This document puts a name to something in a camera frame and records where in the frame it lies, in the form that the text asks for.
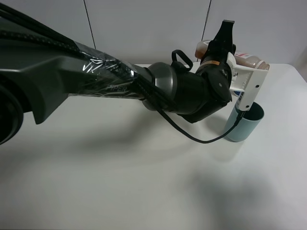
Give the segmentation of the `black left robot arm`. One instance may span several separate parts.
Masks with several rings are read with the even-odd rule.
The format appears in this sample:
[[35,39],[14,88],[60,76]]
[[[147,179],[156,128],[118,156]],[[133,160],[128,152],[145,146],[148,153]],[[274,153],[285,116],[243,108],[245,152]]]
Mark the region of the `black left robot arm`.
[[181,51],[172,63],[140,67],[77,43],[5,5],[0,6],[0,141],[17,134],[24,114],[43,123],[69,96],[141,100],[170,122],[175,113],[196,123],[231,100],[227,59],[233,21],[224,20],[195,73]]

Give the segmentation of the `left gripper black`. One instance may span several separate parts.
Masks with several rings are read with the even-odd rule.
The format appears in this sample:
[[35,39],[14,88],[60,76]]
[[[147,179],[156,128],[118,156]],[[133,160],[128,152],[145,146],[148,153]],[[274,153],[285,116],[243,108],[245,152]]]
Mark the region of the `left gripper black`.
[[235,21],[223,20],[214,40],[199,42],[199,74],[221,72],[234,74],[236,61],[233,44],[233,26]]

